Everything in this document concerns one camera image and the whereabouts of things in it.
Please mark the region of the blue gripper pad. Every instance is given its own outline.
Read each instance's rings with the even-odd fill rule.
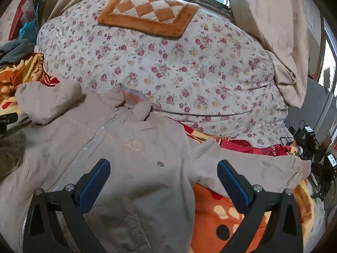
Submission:
[[[254,197],[251,184],[243,175],[239,175],[227,160],[218,163],[217,174],[236,210],[247,214]]]
[[[100,159],[90,173],[84,174],[76,184],[74,200],[77,202],[78,211],[82,214],[91,210],[98,195],[110,175],[110,162]]]

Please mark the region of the jacket pocket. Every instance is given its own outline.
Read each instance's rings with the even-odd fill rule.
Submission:
[[[94,205],[84,214],[94,235],[111,253],[150,253],[150,244],[137,215]]]

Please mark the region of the screw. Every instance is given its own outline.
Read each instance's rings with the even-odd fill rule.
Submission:
[[[35,195],[40,195],[41,193],[42,193],[42,189],[41,188],[35,189],[35,191],[34,191]]]
[[[263,190],[262,186],[260,186],[259,184],[254,185],[253,189],[256,192],[261,192]]]
[[[288,196],[290,196],[291,194],[293,194],[292,190],[289,189],[289,188],[286,188],[286,189],[284,190],[284,192],[285,192]]]
[[[72,191],[74,188],[75,188],[75,186],[73,184],[67,184],[65,186],[65,190],[68,191],[68,192]]]

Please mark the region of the floral comforter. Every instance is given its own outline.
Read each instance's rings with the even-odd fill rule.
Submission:
[[[199,9],[179,40],[97,23],[110,0],[85,0],[47,22],[37,38],[45,68],[99,93],[115,83],[142,91],[155,110],[256,147],[288,137],[288,107],[261,45],[223,17]]]

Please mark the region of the orange checkered cushion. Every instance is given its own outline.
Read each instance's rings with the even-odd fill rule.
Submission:
[[[151,35],[181,37],[198,8],[180,0],[111,0],[98,21]]]

